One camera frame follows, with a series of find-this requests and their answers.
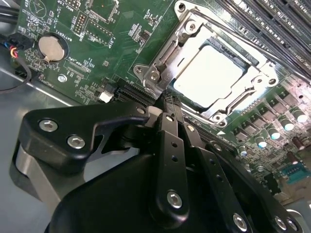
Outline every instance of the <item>black capacitor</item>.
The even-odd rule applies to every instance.
[[[293,137],[292,142],[297,147],[298,150],[303,150],[305,148],[305,145],[301,142],[301,140],[298,137]]]
[[[299,161],[296,158],[296,156],[294,155],[294,153],[289,151],[289,152],[287,152],[286,156],[287,156],[288,160],[291,162],[292,165],[298,164]]]

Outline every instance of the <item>cable connector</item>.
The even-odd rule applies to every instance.
[[[9,35],[6,41],[10,46],[14,46],[17,50],[27,50],[34,44],[34,40],[20,33]]]

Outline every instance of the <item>black cable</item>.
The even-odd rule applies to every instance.
[[[17,24],[17,19],[17,16],[5,16],[0,14],[0,22],[2,23]]]
[[[7,7],[7,6],[0,6],[0,13],[12,15],[12,16],[18,16],[19,9],[14,9],[14,8]]]
[[[27,77],[25,78],[25,80],[20,85],[17,85],[15,87],[8,88],[5,90],[0,90],[0,94],[7,94],[10,92],[16,91],[17,89],[20,89],[21,87],[26,85],[30,81],[30,79],[32,78],[32,73],[31,73],[29,67],[27,66],[25,60],[22,59],[21,57],[17,57],[15,60],[25,69],[25,71],[27,73]]]
[[[299,77],[300,79],[302,79],[303,81],[307,82],[307,83],[311,83],[311,79],[309,79],[306,75],[304,75],[301,70],[296,69],[295,66],[292,65],[288,65],[285,61],[282,61],[281,59],[279,59],[278,57],[276,57],[275,55],[273,55],[272,53],[264,50],[263,48],[257,46],[256,44],[254,44],[253,42],[251,42],[250,40],[248,40],[247,38],[241,36],[240,34],[238,34],[237,32],[227,28],[225,25],[213,20],[212,18],[204,15],[203,13],[199,12],[199,11],[193,11],[193,13],[195,15],[198,15],[204,19],[206,19],[208,22],[210,22],[211,24],[214,24],[215,26],[217,26],[218,28],[224,30],[227,33],[230,33],[232,36],[238,38],[239,40],[243,41],[244,43],[248,44],[249,46],[252,46],[253,48],[257,49],[258,51],[260,51],[261,53],[263,53],[264,55],[266,55],[267,57],[269,57],[270,59],[272,59],[273,61],[279,63],[280,65],[284,66],[285,68],[287,68],[288,70],[290,70],[294,75],[296,75],[297,77]]]

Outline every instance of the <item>screw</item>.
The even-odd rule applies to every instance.
[[[61,83],[65,83],[65,82],[67,82],[67,77],[65,75],[61,74],[57,77],[57,80],[60,81]]]
[[[187,125],[188,130],[190,130],[191,132],[194,132],[194,127],[192,125]]]
[[[57,130],[58,125],[52,120],[42,120],[39,122],[39,127],[46,132],[54,132]]]
[[[297,226],[293,223],[293,221],[291,221],[290,218],[286,219],[288,224],[295,230],[295,231],[298,231],[298,228]]]
[[[166,116],[166,119],[169,120],[170,122],[173,122],[173,121],[174,121],[174,119],[171,118],[170,116]]]
[[[142,73],[142,69],[140,67],[137,67],[135,69],[135,71],[136,71],[137,74],[141,74]]]
[[[214,144],[214,147],[219,150],[219,151],[222,151],[222,148],[218,145],[218,144]]]
[[[185,25],[185,30],[187,33],[192,34],[196,32],[196,25],[194,20],[189,20]]]
[[[263,171],[264,171],[264,167],[263,167],[263,166],[258,166],[258,167],[257,167],[257,171],[263,172]]]
[[[237,213],[235,213],[233,215],[233,221],[234,224],[242,231],[242,232],[246,232],[247,231],[247,225],[246,222],[244,221],[244,219],[238,215]]]
[[[286,231],[285,223],[278,216],[275,216],[274,220],[282,230]]]
[[[159,78],[159,74],[156,71],[151,72],[151,79],[157,80]]]
[[[145,113],[146,113],[145,110],[143,110],[143,109],[141,109],[141,108],[138,108],[137,111],[138,111],[139,113],[141,113],[141,114],[145,114]]]
[[[173,191],[167,193],[167,201],[175,209],[179,209],[183,205],[181,197]]]
[[[86,145],[85,141],[79,136],[69,137],[67,143],[74,149],[81,149]]]

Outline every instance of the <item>cylindrical capacitor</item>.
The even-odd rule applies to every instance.
[[[246,151],[245,146],[240,146],[239,151],[240,151],[240,156],[247,156],[247,151]]]
[[[291,151],[287,152],[286,154],[287,158],[289,159],[289,161],[292,163],[292,165],[296,165],[298,164],[298,159],[296,158],[296,156],[294,155],[294,153],[292,153]]]
[[[271,139],[273,139],[273,140],[279,139],[281,137],[281,134],[277,131],[276,128],[270,128],[268,130],[268,133],[269,133]]]
[[[285,129],[285,131],[290,131],[294,128],[294,124],[288,120],[287,118],[282,119],[280,121],[281,125],[283,126],[283,128]]]
[[[259,148],[265,148],[267,146],[267,143],[263,137],[256,137],[255,141]]]
[[[292,115],[295,117],[295,119],[299,122],[299,123],[304,123],[308,120],[308,116],[306,114],[304,114],[301,110],[295,110],[293,111]]]
[[[298,137],[293,137],[292,142],[298,150],[303,150],[305,148],[305,145],[303,145],[302,141]]]

